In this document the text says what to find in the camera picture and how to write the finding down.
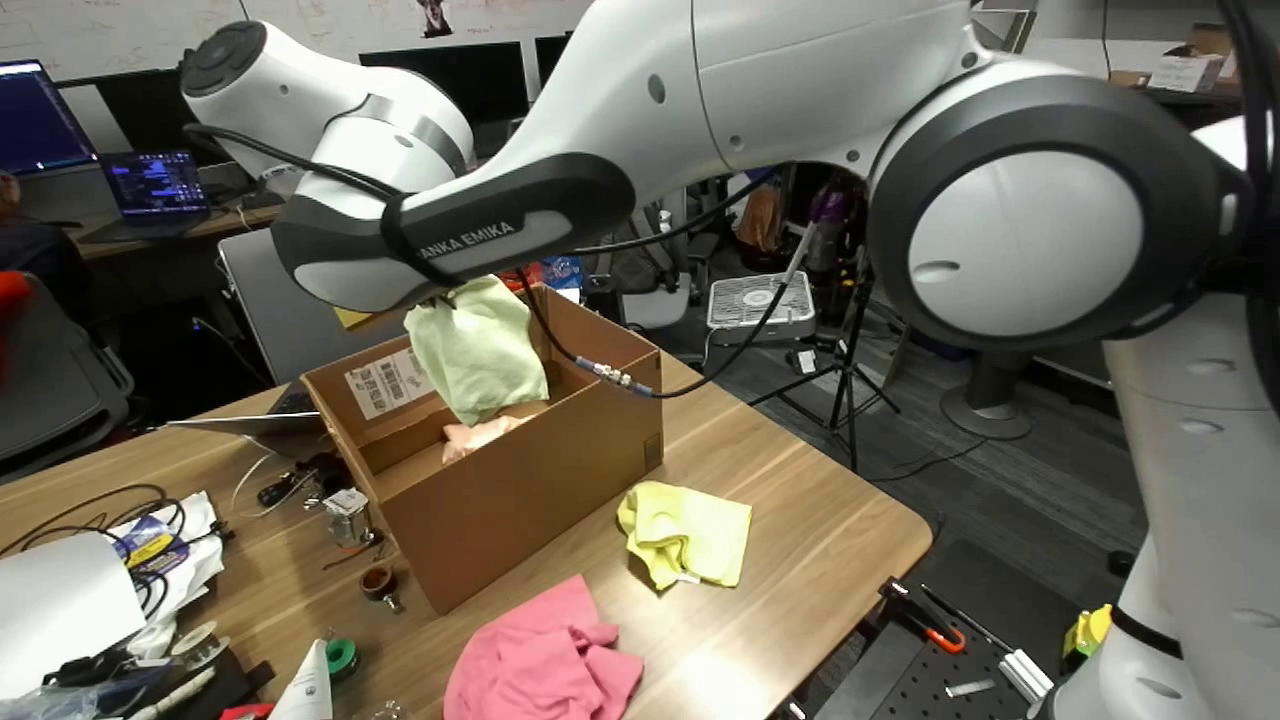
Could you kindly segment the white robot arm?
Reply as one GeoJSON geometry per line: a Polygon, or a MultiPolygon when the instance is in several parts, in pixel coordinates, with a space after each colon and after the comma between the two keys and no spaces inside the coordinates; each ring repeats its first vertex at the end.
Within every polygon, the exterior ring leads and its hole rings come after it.
{"type": "Polygon", "coordinates": [[[826,166],[866,189],[879,293],[981,353],[1096,343],[1148,538],[1099,654],[1037,720],[1280,718],[1277,39],[1215,0],[1242,103],[1185,127],[992,52],[977,0],[588,0],[481,155],[429,81],[233,19],[179,65],[198,131],[292,166],[289,275],[389,311],[578,249],[693,181],[826,166]]]}

